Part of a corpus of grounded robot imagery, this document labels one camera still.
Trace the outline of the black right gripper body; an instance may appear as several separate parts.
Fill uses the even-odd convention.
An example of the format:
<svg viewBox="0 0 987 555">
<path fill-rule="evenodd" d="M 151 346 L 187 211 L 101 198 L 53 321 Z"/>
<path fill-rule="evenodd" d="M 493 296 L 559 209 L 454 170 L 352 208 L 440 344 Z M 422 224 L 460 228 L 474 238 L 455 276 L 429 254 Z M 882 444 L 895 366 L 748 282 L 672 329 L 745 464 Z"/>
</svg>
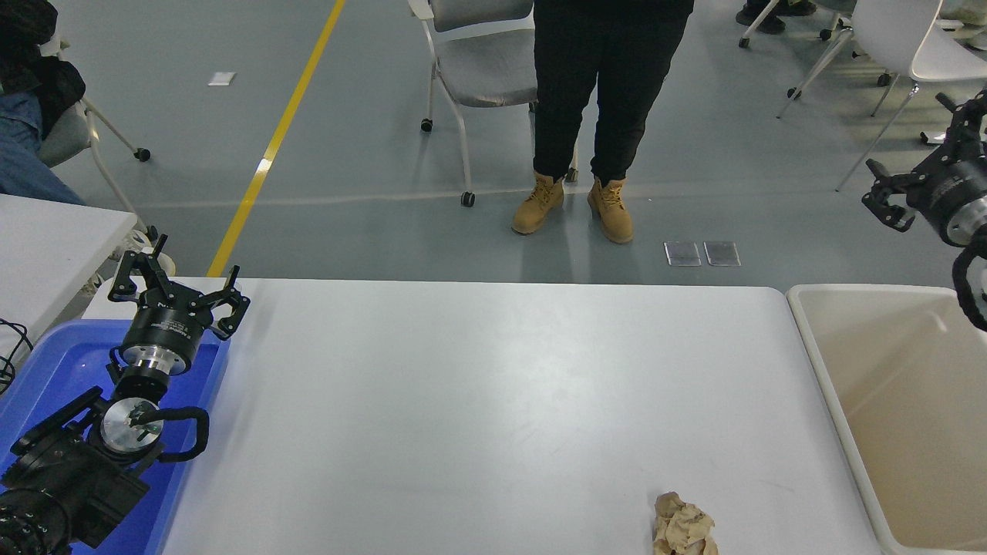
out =
<svg viewBox="0 0 987 555">
<path fill-rule="evenodd" d="M 972 241 L 985 225 L 985 157 L 946 163 L 935 155 L 916 167 L 925 185 L 916 193 L 916 211 L 942 241 Z"/>
</svg>

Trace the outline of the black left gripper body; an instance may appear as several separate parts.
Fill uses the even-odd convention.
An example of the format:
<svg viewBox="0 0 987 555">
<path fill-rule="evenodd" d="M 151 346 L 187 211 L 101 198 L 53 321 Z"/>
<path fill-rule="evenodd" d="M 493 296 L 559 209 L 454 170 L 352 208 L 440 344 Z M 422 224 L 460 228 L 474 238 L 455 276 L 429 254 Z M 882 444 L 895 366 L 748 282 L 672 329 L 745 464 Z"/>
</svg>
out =
<svg viewBox="0 0 987 555">
<path fill-rule="evenodd" d="M 213 316 L 205 308 L 173 308 L 159 301 L 135 298 L 133 323 L 120 345 L 128 365 L 190 365 Z"/>
</svg>

